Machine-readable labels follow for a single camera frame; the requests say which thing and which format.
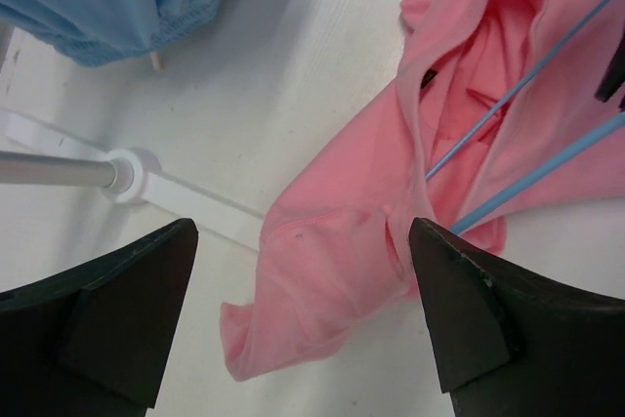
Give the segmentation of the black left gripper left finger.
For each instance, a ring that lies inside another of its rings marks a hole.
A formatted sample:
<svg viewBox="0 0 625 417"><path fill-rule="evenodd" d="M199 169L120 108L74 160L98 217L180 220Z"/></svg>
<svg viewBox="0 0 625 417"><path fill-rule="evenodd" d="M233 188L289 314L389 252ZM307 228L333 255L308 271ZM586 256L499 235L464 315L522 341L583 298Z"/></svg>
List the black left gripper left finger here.
<svg viewBox="0 0 625 417"><path fill-rule="evenodd" d="M198 245L190 219L1 295L4 416L144 416Z"/></svg>

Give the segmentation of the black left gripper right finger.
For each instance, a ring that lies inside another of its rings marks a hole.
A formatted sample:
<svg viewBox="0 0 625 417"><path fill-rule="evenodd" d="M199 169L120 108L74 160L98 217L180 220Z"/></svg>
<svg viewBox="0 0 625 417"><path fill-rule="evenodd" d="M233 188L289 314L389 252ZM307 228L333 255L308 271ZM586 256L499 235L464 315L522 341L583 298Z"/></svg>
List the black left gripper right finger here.
<svg viewBox="0 0 625 417"><path fill-rule="evenodd" d="M409 233L441 390L458 416L620 416L624 303L483 251L427 219Z"/></svg>

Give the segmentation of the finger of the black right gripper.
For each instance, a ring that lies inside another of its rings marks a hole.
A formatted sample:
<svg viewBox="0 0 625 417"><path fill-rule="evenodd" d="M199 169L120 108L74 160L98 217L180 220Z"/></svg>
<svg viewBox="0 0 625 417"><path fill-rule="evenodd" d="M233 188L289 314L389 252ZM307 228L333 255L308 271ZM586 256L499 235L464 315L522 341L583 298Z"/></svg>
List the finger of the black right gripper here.
<svg viewBox="0 0 625 417"><path fill-rule="evenodd" d="M625 34L622 34L616 51L606 68L604 76L595 92L595 98L601 102L608 102L624 85L625 79Z"/></svg>

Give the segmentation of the blue wire hanger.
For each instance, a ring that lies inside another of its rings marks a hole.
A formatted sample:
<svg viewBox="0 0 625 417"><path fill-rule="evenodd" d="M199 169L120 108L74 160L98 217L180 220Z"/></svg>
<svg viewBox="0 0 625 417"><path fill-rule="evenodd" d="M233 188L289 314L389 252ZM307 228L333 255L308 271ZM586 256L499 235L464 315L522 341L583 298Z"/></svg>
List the blue wire hanger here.
<svg viewBox="0 0 625 417"><path fill-rule="evenodd" d="M624 0L602 0L559 42L553 0L530 29L545 56L425 175L460 234L509 213L624 195L624 88L595 92L623 33Z"/></svg>

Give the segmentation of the pink t shirt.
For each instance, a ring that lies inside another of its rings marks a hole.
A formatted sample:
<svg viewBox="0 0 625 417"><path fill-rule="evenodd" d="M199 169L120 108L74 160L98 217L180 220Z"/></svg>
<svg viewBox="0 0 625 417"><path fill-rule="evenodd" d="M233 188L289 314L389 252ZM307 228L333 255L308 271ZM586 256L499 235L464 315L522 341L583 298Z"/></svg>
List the pink t shirt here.
<svg viewBox="0 0 625 417"><path fill-rule="evenodd" d="M255 298L223 304L233 379L335 354L366 318L417 290L408 234L443 227L426 173L528 69L549 0L402 0L396 77L275 201L260 235ZM602 0L553 0L559 42Z"/></svg>

